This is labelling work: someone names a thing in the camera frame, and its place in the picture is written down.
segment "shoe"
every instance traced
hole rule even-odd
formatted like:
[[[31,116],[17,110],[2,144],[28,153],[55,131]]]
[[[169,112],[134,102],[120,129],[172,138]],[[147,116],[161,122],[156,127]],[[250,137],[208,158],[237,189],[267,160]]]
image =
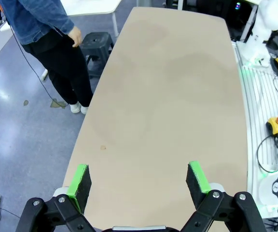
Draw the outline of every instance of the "shoe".
[[[81,113],[83,113],[84,115],[86,115],[86,112],[87,112],[87,109],[89,107],[84,107],[84,106],[81,106]]]
[[[77,102],[76,104],[72,105],[70,104],[70,111],[74,114],[79,113],[80,112],[80,104],[79,102]]]

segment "green tape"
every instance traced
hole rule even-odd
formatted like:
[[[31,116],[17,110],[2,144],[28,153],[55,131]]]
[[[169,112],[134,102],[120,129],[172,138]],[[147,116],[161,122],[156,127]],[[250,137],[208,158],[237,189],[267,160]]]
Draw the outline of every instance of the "green tape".
[[[81,211],[81,209],[80,209],[76,194],[77,194],[79,185],[82,181],[82,178],[83,178],[87,168],[88,168],[88,165],[86,165],[86,164],[78,165],[75,176],[73,177],[71,184],[68,188],[68,191],[66,193],[69,196],[69,198],[76,204],[79,211]]]
[[[206,178],[206,175],[205,173],[203,172],[200,164],[198,161],[191,161],[189,162],[189,165],[191,166],[195,176],[196,176],[196,179],[198,181],[198,184],[199,184],[199,187],[200,187],[200,190],[202,193],[208,193],[211,191],[211,186]]]

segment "screw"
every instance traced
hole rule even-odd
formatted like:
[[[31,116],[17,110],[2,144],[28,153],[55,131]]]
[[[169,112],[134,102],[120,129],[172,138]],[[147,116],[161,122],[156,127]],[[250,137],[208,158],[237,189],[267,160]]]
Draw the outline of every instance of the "screw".
[[[33,206],[37,206],[40,202],[39,201],[34,201]]]
[[[214,192],[214,193],[213,193],[213,197],[219,198],[219,197],[220,197],[220,194],[219,194],[218,192]]]
[[[245,200],[245,199],[246,199],[246,196],[245,196],[244,194],[240,194],[239,198],[240,198],[241,200]]]
[[[65,198],[64,197],[60,197],[59,199],[58,199],[58,202],[60,202],[60,203],[62,203],[62,202],[64,202],[65,201]]]

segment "blue light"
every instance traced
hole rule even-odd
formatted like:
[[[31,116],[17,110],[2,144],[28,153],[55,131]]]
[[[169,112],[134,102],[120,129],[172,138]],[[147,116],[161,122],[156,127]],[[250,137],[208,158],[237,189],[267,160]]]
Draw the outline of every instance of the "blue light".
[[[237,3],[236,3],[235,9],[236,9],[236,10],[240,9],[240,6],[241,6],[241,3],[240,3],[240,2],[237,2]]]

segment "beige tabletop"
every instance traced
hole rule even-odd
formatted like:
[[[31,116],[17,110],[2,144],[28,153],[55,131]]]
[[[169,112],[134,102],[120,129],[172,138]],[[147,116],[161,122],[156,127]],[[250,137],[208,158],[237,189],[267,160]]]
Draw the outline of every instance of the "beige tabletop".
[[[90,167],[85,216],[97,228],[181,229],[195,208],[185,179],[198,160],[228,194],[247,187],[242,90],[225,21],[135,7],[82,124],[64,186]],[[215,223],[211,231],[225,231]]]

